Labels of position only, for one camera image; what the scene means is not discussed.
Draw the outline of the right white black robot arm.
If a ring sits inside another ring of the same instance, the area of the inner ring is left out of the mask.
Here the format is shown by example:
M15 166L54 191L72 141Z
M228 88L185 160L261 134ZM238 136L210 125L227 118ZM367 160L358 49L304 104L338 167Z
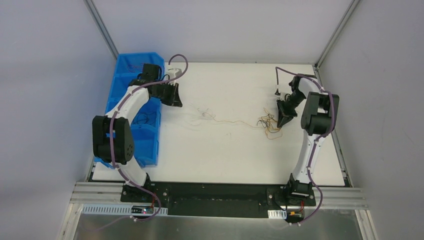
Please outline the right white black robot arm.
M303 140L296 166L283 187L281 200L290 205L304 202L313 206L314 169L325 139L336 126L340 97L325 90L313 75L295 74L288 85L291 93L276 101L277 127L280 129L296 118L296 108L305 102L300 118Z

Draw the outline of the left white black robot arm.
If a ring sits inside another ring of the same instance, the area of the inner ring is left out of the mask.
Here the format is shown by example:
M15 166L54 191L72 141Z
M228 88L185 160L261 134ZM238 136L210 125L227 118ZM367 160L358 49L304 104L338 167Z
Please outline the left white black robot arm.
M135 158L136 145L131 123L152 98L171 107L182 107L177 79L185 73L186 70L170 65L163 70L159 65L145 63L142 72L129 82L124 96L115 107L92 120L94 156L111 164L127 185L135 187L133 195L140 202L149 201L153 189L145 184L148 174Z

